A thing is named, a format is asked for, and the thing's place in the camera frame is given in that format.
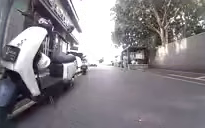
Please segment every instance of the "asphalt road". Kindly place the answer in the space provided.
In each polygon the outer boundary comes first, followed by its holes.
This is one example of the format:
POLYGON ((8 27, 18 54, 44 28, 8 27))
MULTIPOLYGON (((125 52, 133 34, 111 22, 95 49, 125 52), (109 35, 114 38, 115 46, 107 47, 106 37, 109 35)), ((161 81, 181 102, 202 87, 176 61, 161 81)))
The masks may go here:
POLYGON ((35 106, 15 122, 18 128, 205 128, 200 78, 205 74, 93 68, 54 104, 35 106))

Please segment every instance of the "tree foliage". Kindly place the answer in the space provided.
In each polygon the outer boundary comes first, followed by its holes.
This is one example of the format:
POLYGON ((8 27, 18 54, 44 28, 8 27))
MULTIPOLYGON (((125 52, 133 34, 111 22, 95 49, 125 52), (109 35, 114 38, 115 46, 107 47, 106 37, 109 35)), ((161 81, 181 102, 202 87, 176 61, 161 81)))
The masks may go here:
POLYGON ((123 45, 161 44, 205 31, 205 0, 117 0, 112 39, 123 45))

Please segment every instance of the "shop sign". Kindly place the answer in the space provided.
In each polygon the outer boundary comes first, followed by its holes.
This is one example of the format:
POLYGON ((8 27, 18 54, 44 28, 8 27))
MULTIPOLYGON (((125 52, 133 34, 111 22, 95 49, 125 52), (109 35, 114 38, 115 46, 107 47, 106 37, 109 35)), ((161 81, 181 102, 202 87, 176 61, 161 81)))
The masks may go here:
POLYGON ((55 3, 55 0, 48 0, 48 3, 50 5, 51 10, 54 11, 58 17, 60 17, 65 26, 69 26, 69 21, 65 18, 63 10, 58 7, 58 5, 55 3))
POLYGON ((143 53, 136 53, 135 59, 143 59, 143 53))

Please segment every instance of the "concrete wall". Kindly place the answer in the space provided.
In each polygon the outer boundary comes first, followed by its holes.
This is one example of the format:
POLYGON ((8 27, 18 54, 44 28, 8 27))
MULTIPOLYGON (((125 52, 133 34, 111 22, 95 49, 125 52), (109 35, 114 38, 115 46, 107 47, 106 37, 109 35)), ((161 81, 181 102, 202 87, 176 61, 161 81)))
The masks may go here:
POLYGON ((153 67, 205 72, 205 33, 159 47, 153 67))
POLYGON ((24 17, 16 9, 26 10, 29 0, 0 0, 0 52, 2 45, 23 30, 24 17))

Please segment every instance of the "white line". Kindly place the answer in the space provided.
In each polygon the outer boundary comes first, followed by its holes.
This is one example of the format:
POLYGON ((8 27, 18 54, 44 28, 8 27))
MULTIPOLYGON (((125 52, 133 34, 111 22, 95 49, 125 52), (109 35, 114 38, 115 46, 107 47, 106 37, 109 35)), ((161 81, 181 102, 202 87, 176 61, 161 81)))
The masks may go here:
POLYGON ((172 71, 172 72, 182 72, 182 73, 192 73, 192 74, 202 74, 202 75, 205 75, 205 73, 198 73, 198 72, 176 71, 176 70, 168 70, 168 69, 158 69, 158 70, 172 71))
POLYGON ((168 74, 168 75, 170 75, 170 76, 176 76, 176 77, 181 77, 181 78, 186 78, 186 79, 192 79, 192 80, 205 81, 205 79, 198 79, 198 78, 187 77, 187 76, 180 76, 180 75, 175 75, 175 74, 168 74))
POLYGON ((179 78, 174 78, 174 77, 170 77, 170 76, 162 76, 162 75, 158 75, 157 76, 163 77, 163 78, 167 78, 167 79, 173 79, 173 80, 179 80, 179 81, 184 81, 184 82, 188 82, 188 83, 193 83, 193 84, 198 84, 198 85, 205 85, 204 83, 198 83, 198 82, 194 82, 194 81, 189 81, 189 80, 183 80, 183 79, 179 79, 179 78))
POLYGON ((205 76, 197 77, 196 79, 204 79, 205 76))

